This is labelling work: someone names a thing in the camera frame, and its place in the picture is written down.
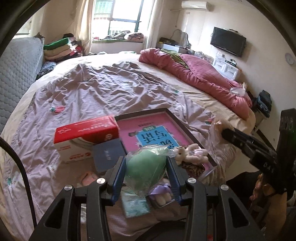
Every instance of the air conditioner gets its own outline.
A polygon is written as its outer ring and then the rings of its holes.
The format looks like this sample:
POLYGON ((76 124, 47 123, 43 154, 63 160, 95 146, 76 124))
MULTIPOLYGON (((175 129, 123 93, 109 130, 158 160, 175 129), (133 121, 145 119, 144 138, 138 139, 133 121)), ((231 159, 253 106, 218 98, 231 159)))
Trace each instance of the air conditioner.
POLYGON ((210 4, 208 2, 201 1, 183 1, 182 8, 190 8, 196 10, 210 10, 210 4))

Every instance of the black hose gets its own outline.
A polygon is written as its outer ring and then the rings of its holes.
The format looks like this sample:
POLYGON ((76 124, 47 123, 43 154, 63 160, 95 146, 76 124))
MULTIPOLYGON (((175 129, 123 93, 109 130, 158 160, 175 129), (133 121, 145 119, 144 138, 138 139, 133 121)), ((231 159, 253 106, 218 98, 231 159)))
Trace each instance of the black hose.
POLYGON ((31 215, 32 215, 33 226, 35 228, 37 226, 36 214, 35 214, 30 184, 29 184, 29 180, 28 180, 24 165, 22 164, 22 161, 20 160, 18 155, 15 153, 15 151, 12 149, 12 147, 5 140, 3 140, 2 137, 0 137, 0 147, 3 148, 11 156, 11 158, 14 160, 14 162, 16 163, 17 167, 20 170, 20 173, 22 175, 22 179, 24 181, 25 189, 27 192, 27 197, 28 197, 29 206, 30 206, 31 215))

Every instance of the black television screen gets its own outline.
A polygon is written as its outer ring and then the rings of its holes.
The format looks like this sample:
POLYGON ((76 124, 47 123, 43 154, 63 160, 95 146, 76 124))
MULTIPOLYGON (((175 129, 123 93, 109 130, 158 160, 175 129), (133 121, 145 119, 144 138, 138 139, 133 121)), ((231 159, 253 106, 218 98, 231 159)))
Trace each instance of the black television screen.
POLYGON ((242 57, 247 39, 230 30, 214 27, 211 45, 242 57))

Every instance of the red box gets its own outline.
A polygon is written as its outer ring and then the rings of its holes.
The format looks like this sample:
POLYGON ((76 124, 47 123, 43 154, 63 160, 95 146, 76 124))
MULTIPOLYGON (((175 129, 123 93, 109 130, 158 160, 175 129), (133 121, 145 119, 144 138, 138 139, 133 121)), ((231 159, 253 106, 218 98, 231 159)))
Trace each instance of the red box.
POLYGON ((98 117, 56 129, 54 146, 65 162, 92 157, 92 146, 119 138, 114 116, 98 117))

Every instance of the dark blue box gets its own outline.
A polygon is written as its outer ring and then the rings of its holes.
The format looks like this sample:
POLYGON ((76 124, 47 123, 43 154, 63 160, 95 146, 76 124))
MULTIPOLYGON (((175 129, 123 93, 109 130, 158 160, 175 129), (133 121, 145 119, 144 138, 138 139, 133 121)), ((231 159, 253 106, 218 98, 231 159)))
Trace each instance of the dark blue box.
POLYGON ((119 138, 93 146, 94 164, 98 173, 113 168, 119 157, 125 155, 126 151, 119 138))

